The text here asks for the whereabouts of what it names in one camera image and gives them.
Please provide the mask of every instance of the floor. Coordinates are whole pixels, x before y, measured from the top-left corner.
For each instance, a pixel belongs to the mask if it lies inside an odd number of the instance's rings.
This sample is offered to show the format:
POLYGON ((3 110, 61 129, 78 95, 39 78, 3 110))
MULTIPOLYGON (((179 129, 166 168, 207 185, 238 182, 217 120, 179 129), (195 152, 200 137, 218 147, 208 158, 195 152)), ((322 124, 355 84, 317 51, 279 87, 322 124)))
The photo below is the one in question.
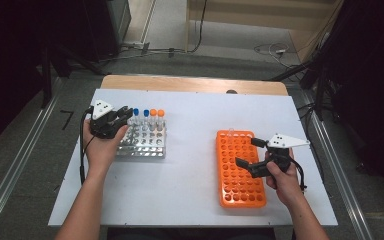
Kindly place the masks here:
MULTIPOLYGON (((131 2, 141 3, 145 9, 147 4, 152 3, 143 1, 131 2)), ((156 1, 149 27, 145 31, 146 37, 141 39, 143 34, 132 33, 130 41, 139 45, 150 42, 150 48, 183 47, 184 21, 181 19, 184 19, 184 13, 178 9, 183 9, 184 4, 180 0, 156 1)), ((195 23, 191 22, 191 31, 195 31, 194 26, 195 23)), ((190 36, 190 42, 193 43, 195 35, 190 36)), ((201 46, 194 54, 176 54, 173 58, 167 57, 167 54, 132 57, 138 54, 137 51, 123 52, 118 59, 98 65, 113 74, 264 80, 284 72, 287 67, 282 64, 300 64, 285 30, 207 22, 203 26, 201 46), (268 53, 267 46, 274 43, 287 44, 291 49, 291 53, 277 59, 281 63, 268 53), (259 51, 254 49, 263 44, 268 45, 259 47, 259 51)), ((102 81, 102 76, 96 76, 79 66, 73 67, 75 71, 70 79, 55 77, 56 94, 50 108, 40 109, 42 94, 39 93, 0 137, 0 185, 5 181, 12 163, 20 163, 23 169, 19 175, 9 179, 12 186, 9 194, 0 198, 0 239, 51 239, 58 230, 47 226, 49 216, 73 154, 82 109, 88 107, 95 89, 99 88, 102 81), (64 128, 69 116, 66 111, 73 111, 73 116, 64 128), (47 121, 38 123, 38 116, 44 116, 47 121), (39 135, 29 135, 32 126, 39 135), (32 140, 33 144, 23 144, 25 139, 32 140)), ((312 102, 313 96, 312 91, 299 88, 297 82, 301 77, 302 74, 297 74, 283 80, 297 107, 312 102)), ((352 211, 347 210, 346 196, 335 178, 335 165, 332 165, 327 154, 329 149, 320 140, 320 123, 314 121, 309 125, 309 136, 314 143, 314 152, 319 156, 326 191, 331 196, 339 224, 326 228, 326 231, 331 239, 384 239, 384 178, 356 171, 359 160, 344 128, 334 121, 329 112, 324 112, 324 117, 323 126, 333 143, 337 155, 335 159, 345 173, 345 182, 356 197, 370 234, 362 237, 355 227, 354 218, 350 215, 352 211)), ((290 227, 275 228, 277 239, 280 240, 290 239, 291 232, 290 227)), ((101 239, 105 239, 105 233, 106 228, 102 227, 101 239)))

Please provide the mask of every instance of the human arm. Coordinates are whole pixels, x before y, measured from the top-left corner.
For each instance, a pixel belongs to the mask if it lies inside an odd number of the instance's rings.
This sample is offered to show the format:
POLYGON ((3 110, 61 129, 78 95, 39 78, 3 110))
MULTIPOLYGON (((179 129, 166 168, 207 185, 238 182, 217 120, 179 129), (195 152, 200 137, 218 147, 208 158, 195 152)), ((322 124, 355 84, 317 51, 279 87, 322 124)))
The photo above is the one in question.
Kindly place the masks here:
POLYGON ((90 121, 83 125, 83 143, 89 170, 56 239, 98 239, 104 182, 114 160, 118 143, 127 126, 120 128, 113 139, 94 138, 89 131, 90 121))
POLYGON ((329 239, 301 192, 295 164, 291 163, 286 172, 274 162, 267 163, 267 168, 273 177, 266 177, 266 183, 276 190, 279 200, 288 208, 297 239, 329 239))

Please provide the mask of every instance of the table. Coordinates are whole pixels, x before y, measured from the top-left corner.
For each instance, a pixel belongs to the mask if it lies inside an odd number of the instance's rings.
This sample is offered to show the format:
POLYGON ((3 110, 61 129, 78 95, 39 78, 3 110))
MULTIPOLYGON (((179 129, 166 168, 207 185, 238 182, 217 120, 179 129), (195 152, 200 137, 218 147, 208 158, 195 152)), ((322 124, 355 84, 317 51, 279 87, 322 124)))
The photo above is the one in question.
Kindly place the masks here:
MULTIPOLYGON (((243 126, 254 131, 256 136, 269 139, 276 130, 282 129, 284 134, 305 138, 292 99, 286 96, 282 83, 107 76, 101 88, 95 92, 94 100, 107 100, 116 107, 128 104, 139 108, 150 105, 164 108, 168 128, 165 159, 116 158, 105 182, 102 225, 228 227, 292 224, 286 207, 268 187, 267 205, 256 209, 222 208, 217 190, 216 130, 243 126), (264 94, 272 95, 258 95, 255 93, 258 88, 264 94), (239 94, 222 94, 229 89, 239 94), (249 117, 251 115, 238 109, 241 105, 248 105, 250 110, 258 106, 261 110, 249 117), (273 113, 279 107, 282 111, 275 121, 273 114, 264 114, 273 113)), ((63 223, 80 188, 78 152, 79 144, 61 185, 48 223, 50 226, 63 223)), ((322 225, 337 225, 311 150, 308 146, 298 147, 294 154, 296 159, 305 159, 300 163, 309 186, 306 197, 319 221, 322 225)), ((259 155, 262 159, 264 152, 259 151, 259 155)))
MULTIPOLYGON (((205 0, 187 0, 185 49, 189 21, 201 20, 205 0)), ((211 0, 204 21, 288 29, 301 62, 329 32, 343 0, 211 0)))

